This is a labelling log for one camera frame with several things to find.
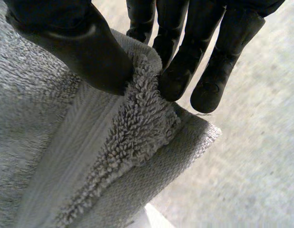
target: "finger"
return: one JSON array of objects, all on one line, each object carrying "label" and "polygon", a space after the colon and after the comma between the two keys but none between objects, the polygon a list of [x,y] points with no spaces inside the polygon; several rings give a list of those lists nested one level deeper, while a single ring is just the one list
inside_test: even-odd
[{"label": "finger", "polygon": [[161,56],[165,69],[180,40],[189,0],[157,0],[159,30],[153,48]]},{"label": "finger", "polygon": [[202,113],[214,111],[243,48],[264,25],[255,11],[227,8],[208,66],[197,83],[191,105]]},{"label": "finger", "polygon": [[130,29],[126,35],[148,44],[155,19],[156,0],[127,0]]},{"label": "finger", "polygon": [[190,0],[184,40],[159,79],[159,90],[166,100],[176,101],[184,93],[224,11],[212,0]]}]

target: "concrete floor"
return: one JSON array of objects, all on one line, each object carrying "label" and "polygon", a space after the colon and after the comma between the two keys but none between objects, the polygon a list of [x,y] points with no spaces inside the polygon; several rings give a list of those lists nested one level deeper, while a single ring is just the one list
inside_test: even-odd
[{"label": "concrete floor", "polygon": [[[112,28],[126,32],[125,0],[94,3]],[[223,136],[152,201],[176,227],[294,227],[294,0],[266,21],[244,49],[219,108],[203,116]],[[179,101],[192,112],[190,94],[217,32]]]}]

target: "terry cloth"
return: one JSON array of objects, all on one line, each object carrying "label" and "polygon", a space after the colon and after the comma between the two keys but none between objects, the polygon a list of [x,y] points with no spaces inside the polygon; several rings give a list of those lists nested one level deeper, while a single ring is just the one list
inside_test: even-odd
[{"label": "terry cloth", "polygon": [[155,50],[116,31],[124,97],[22,39],[0,2],[0,228],[124,227],[220,134],[157,91]]}]

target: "folded towel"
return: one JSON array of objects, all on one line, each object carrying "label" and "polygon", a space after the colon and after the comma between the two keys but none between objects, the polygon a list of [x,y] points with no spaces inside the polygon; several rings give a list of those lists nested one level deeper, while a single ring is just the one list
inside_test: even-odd
[{"label": "folded towel", "polygon": [[0,227],[123,227],[220,134],[160,97],[152,48],[113,31],[135,74],[125,97],[108,95],[4,12],[0,2]]}]

